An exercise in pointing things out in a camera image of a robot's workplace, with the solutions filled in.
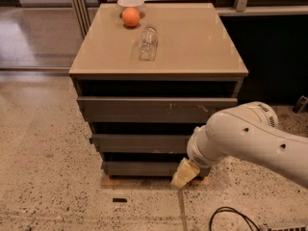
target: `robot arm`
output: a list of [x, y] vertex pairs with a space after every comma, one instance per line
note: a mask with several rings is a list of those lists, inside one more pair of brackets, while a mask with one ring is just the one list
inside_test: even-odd
[[[264, 103], [217, 112], [205, 126], [195, 128], [188, 143], [190, 162], [195, 167], [211, 167], [233, 156], [271, 169], [308, 189], [308, 139], [280, 131], [277, 124], [274, 110]], [[181, 175], [183, 170], [178, 168], [175, 176]]]

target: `gray drawer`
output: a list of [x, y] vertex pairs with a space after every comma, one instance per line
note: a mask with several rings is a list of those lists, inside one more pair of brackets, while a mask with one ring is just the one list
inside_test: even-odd
[[[105, 174], [110, 176], [173, 176], [178, 163], [150, 162], [103, 162]], [[210, 168], [200, 170], [198, 176], [209, 175]]]
[[184, 135], [92, 135], [100, 152], [185, 154], [189, 139]]
[[78, 97], [88, 122], [205, 123], [216, 110], [237, 105], [236, 98]]

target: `beige cabinet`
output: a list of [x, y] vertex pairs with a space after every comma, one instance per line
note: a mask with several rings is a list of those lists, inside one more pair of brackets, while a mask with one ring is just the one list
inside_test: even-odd
[[[159, 35], [154, 62], [138, 56], [147, 24]], [[194, 127], [237, 105], [247, 69], [212, 4], [146, 4], [133, 29], [108, 4], [69, 74], [105, 173], [170, 176]]]

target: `white bowl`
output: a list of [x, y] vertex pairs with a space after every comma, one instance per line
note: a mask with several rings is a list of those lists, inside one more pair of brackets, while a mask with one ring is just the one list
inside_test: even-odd
[[135, 8], [141, 13], [144, 6], [144, 0], [117, 0], [117, 4], [119, 5], [121, 12], [126, 8]]

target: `terrazzo floor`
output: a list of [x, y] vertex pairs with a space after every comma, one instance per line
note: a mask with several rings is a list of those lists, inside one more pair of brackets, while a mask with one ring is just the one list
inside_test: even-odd
[[[37, 10], [40, 20], [35, 10], [24, 14], [20, 8], [1, 9], [0, 65], [71, 63], [80, 43], [77, 22], [64, 17], [64, 24], [53, 24], [70, 31], [73, 43], [67, 42], [65, 33], [53, 38], [49, 33], [54, 27], [46, 31], [43, 24], [48, 25], [49, 17], [72, 11], [55, 10], [48, 16], [47, 11]], [[18, 29], [11, 30], [8, 13], [24, 14], [15, 21], [22, 22], [24, 39], [31, 39], [27, 50], [32, 57], [22, 53], [24, 44], [18, 50], [21, 39], [15, 34]], [[36, 29], [31, 17], [41, 27]], [[11, 39], [9, 34], [15, 37], [13, 46], [2, 43]], [[47, 41], [72, 43], [74, 48], [46, 47]], [[168, 178], [108, 179], [100, 169], [99, 154], [89, 144], [90, 129], [76, 97], [65, 74], [0, 72], [1, 231], [203, 231], [222, 206], [243, 212], [257, 224], [308, 221], [308, 190], [236, 158], [226, 158], [203, 181], [194, 180], [181, 191], [172, 188]], [[280, 129], [308, 137], [307, 111], [296, 115], [290, 106], [273, 108]], [[126, 202], [116, 202], [117, 198]], [[248, 230], [248, 226], [234, 214], [219, 214], [213, 230]]]

